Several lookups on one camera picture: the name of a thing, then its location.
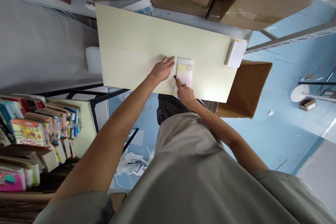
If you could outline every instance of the white container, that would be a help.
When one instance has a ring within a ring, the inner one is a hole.
[[[102,60],[100,59],[99,47],[87,47],[85,49],[87,67],[90,74],[102,75]]]

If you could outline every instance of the left hand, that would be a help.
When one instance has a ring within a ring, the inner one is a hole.
[[[164,57],[159,63],[156,63],[149,75],[154,76],[157,83],[168,79],[175,64],[175,57]]]

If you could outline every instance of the white box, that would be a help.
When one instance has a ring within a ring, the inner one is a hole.
[[[240,63],[242,62],[246,47],[247,42],[239,40],[233,41],[224,64],[233,68],[240,67]]]

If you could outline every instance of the black metal frame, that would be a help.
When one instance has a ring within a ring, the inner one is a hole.
[[[103,102],[105,100],[108,100],[110,98],[113,98],[115,96],[118,96],[122,93],[127,92],[129,89],[121,89],[118,91],[115,91],[113,93],[103,93],[103,92],[95,92],[95,91],[87,91],[87,89],[92,89],[92,88],[98,88],[104,86],[103,83],[99,83],[99,84],[94,84],[94,85],[87,85],[87,86],[81,86],[81,87],[75,87],[75,88],[69,88],[69,89],[61,89],[61,90],[55,90],[55,91],[50,91],[50,92],[44,92],[44,93],[37,93],[35,95],[41,95],[41,96],[45,96],[45,97],[52,97],[52,96],[57,96],[57,95],[63,95],[63,94],[67,94],[68,96],[66,97],[66,99],[71,100],[75,94],[80,93],[80,94],[84,94],[84,95],[95,95],[95,98],[88,100],[90,102],[90,106],[91,106],[91,110],[92,110],[92,116],[93,116],[93,121],[94,121],[94,126],[96,127],[96,132],[99,132],[98,129],[98,122],[97,122],[97,116],[96,116],[96,111],[95,111],[95,107],[98,103]],[[129,144],[131,143],[131,141],[133,140],[133,138],[135,137],[136,133],[138,132],[139,128],[137,128],[135,130],[135,132],[133,133],[133,135],[130,137],[130,139],[128,140],[128,142],[126,143],[126,145],[124,146],[124,151],[126,150],[126,148],[129,146]]]

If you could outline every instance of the open cardboard box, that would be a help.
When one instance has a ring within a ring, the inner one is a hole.
[[[216,115],[229,118],[253,118],[271,62],[242,60],[226,103],[218,103]]]

